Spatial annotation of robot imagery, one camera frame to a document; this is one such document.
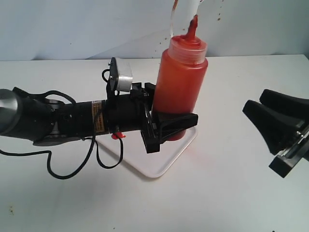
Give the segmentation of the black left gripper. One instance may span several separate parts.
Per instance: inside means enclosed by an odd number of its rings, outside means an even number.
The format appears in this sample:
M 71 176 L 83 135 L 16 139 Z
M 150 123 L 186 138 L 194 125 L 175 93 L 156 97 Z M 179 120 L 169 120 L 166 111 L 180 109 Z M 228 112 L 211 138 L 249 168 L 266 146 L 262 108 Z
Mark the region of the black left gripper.
M 103 106 L 104 127 L 109 133 L 140 131 L 146 152 L 160 151 L 160 144 L 198 123 L 198 115 L 167 114 L 152 110 L 156 85 L 134 83 L 128 94 L 107 98 Z

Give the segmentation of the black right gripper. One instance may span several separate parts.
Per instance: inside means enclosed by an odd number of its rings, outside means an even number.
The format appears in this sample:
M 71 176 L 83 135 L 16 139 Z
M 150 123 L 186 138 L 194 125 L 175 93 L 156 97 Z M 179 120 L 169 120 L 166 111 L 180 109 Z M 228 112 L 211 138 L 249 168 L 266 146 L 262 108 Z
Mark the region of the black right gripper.
M 309 100 L 265 89 L 259 101 L 248 100 L 242 111 L 275 156 L 269 168 L 285 178 L 309 153 Z

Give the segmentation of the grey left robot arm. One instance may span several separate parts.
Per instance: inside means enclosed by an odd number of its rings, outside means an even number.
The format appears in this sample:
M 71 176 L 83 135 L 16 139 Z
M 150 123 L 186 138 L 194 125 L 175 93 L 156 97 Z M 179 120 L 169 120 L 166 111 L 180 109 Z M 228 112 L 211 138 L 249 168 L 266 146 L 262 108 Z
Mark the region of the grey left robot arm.
M 26 139 L 35 146 L 53 146 L 93 135 L 140 131 L 147 153 L 155 153 L 177 133 L 197 125 L 197 114 L 152 113 L 155 85 L 134 83 L 128 94 L 106 88 L 107 99 L 64 103 L 51 90 L 30 94 L 17 87 L 0 91 L 0 133 Z

